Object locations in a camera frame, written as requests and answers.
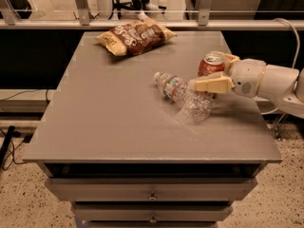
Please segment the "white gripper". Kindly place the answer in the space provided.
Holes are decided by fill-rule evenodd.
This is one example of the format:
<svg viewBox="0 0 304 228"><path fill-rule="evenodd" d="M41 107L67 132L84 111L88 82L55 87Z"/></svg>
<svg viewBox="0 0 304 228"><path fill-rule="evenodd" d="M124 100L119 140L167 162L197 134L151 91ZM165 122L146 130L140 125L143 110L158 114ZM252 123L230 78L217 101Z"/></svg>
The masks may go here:
<svg viewBox="0 0 304 228"><path fill-rule="evenodd" d="M238 56L221 51L215 51L215 54L223 58L224 73L229 73L230 77L222 74L199 77L189 81L189 88L197 92L219 94L233 89L233 92L239 96L255 97L266 63L254 59L239 60Z"/></svg>

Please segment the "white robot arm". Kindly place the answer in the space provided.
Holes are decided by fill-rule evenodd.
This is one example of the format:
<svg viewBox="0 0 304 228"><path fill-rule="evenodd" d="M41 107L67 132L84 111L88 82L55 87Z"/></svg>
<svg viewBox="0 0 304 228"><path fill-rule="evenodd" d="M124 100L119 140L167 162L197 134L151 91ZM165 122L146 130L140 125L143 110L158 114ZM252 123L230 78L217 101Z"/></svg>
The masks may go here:
<svg viewBox="0 0 304 228"><path fill-rule="evenodd" d="M270 101L278 110L304 118L303 72L296 68L267 65L256 59L240 60L236 55L215 51L224 59L223 71L189 81L193 91L235 94Z"/></svg>

